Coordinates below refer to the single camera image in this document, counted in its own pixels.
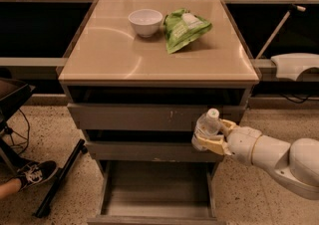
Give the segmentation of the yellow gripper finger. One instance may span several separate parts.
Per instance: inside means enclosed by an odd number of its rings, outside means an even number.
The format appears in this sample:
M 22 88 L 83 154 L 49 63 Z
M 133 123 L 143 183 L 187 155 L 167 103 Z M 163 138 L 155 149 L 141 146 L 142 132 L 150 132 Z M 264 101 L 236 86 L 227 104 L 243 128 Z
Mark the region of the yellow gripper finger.
M 218 155 L 231 155 L 231 151 L 223 134 L 214 135 L 212 139 L 199 136 L 197 141 L 202 147 Z
M 220 123 L 220 131 L 224 136 L 229 136 L 231 131 L 237 127 L 237 124 L 228 119 L 221 119 Z

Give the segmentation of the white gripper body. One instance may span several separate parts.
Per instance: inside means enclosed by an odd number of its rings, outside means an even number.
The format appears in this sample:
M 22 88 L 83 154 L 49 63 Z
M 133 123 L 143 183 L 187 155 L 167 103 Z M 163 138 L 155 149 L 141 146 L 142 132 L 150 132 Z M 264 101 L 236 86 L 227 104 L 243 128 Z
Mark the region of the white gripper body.
M 226 138 L 231 157 L 244 165 L 252 164 L 252 151 L 262 132 L 248 126 L 236 127 Z

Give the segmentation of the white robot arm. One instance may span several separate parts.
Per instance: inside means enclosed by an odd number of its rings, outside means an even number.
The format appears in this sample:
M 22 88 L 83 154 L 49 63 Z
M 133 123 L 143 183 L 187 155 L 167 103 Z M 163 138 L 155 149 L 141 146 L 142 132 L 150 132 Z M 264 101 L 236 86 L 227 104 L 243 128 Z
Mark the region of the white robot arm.
M 319 141 L 299 138 L 292 143 L 270 137 L 249 126 L 221 119 L 221 134 L 198 135 L 197 143 L 246 166 L 256 166 L 287 190 L 319 199 Z

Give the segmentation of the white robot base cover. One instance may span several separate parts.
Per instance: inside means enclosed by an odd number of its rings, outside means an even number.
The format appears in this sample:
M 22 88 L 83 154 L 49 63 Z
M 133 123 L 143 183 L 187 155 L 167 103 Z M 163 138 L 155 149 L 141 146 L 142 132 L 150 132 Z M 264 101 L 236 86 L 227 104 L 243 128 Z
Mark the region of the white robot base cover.
M 319 69 L 319 55 L 310 53 L 290 53 L 271 57 L 271 62 L 276 66 L 278 79 L 296 81 L 305 71 Z

